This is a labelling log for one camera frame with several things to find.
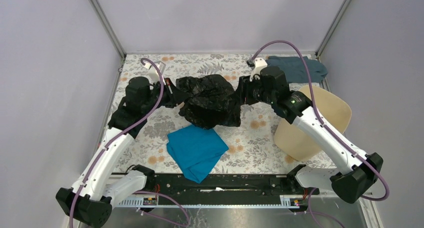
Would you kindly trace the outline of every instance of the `white wall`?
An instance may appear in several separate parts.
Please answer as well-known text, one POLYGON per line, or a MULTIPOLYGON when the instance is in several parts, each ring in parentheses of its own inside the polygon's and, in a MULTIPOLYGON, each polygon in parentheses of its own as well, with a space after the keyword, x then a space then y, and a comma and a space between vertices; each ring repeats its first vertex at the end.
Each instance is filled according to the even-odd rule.
POLYGON ((322 56, 353 111, 347 135, 384 159, 385 228, 424 223, 423 11, 423 0, 353 0, 322 56))
POLYGON ((0 226, 57 228, 120 58, 88 0, 0 0, 0 24, 0 226))
POLYGON ((343 0, 99 0, 127 53, 315 51, 343 0), (269 51, 291 51, 274 45, 269 51))

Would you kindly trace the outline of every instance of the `beige bin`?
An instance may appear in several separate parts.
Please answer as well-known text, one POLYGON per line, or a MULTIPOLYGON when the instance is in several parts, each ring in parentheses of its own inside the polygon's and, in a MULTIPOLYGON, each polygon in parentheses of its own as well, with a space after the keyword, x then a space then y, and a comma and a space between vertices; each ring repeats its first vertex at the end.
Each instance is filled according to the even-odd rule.
MULTIPOLYGON (((312 86, 312 89, 316 106, 321 114, 339 132, 345 132, 352 117, 349 105, 325 89, 318 86, 312 86)), ((303 86, 299 91, 311 98, 308 85, 303 86)), ((297 161, 307 161, 321 151, 321 147, 312 138, 285 119, 281 119, 275 131, 274 142, 297 161)))

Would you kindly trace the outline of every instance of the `blue cloth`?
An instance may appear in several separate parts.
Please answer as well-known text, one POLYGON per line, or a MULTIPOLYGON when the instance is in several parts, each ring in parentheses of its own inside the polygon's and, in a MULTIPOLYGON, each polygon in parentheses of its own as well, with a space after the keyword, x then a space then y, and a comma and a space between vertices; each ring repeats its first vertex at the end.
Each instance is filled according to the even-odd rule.
MULTIPOLYGON (((328 74, 327 68, 318 60, 308 59, 304 56, 303 59, 309 69, 310 79, 312 82, 321 82, 328 74)), ((271 55, 266 60, 269 67, 278 67, 285 74, 287 83, 308 83, 308 75, 305 71, 305 66, 299 57, 279 57, 271 55)))
POLYGON ((211 172, 228 146, 213 129, 187 126, 168 134, 166 149, 184 177, 200 183, 211 172))

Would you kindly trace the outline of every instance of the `black plastic bag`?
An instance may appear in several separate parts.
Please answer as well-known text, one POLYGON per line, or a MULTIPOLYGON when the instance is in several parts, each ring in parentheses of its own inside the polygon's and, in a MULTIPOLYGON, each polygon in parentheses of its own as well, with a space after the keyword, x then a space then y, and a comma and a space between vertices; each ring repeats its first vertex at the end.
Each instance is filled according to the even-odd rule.
POLYGON ((193 125, 203 129, 216 125, 240 126, 240 103, 231 97, 233 86, 220 74, 182 77, 176 80, 176 87, 192 95, 184 102, 179 115, 193 125))

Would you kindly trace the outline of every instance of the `floral tablecloth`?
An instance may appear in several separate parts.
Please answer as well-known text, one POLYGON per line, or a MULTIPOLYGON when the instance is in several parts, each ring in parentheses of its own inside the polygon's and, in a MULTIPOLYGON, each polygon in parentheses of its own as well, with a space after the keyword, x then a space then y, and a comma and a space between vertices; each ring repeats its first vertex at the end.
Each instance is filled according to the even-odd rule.
MULTIPOLYGON (((220 74, 234 89, 238 77, 252 71, 246 60, 250 54, 161 54, 143 55, 154 62, 166 64, 164 77, 175 80, 184 76, 202 77, 220 74)), ((141 55, 129 54, 126 57, 111 112, 114 112, 125 96, 128 81, 137 76, 147 76, 147 70, 140 63, 141 55)), ((298 90, 305 84, 290 84, 291 90, 298 90)), ((156 173, 181 173, 180 168, 167 152, 167 134, 189 126, 190 123, 178 115, 179 107, 161 107, 149 118, 134 143, 123 153, 114 172, 125 172, 130 165, 144 165, 156 173)), ((241 107, 241 126, 216 126, 214 130, 228 145, 229 150, 222 155, 211 173, 227 174, 286 174, 298 164, 314 168, 333 168, 330 158, 321 152, 306 162, 298 162, 284 153, 273 142, 273 134, 280 122, 271 107, 264 103, 241 107)))

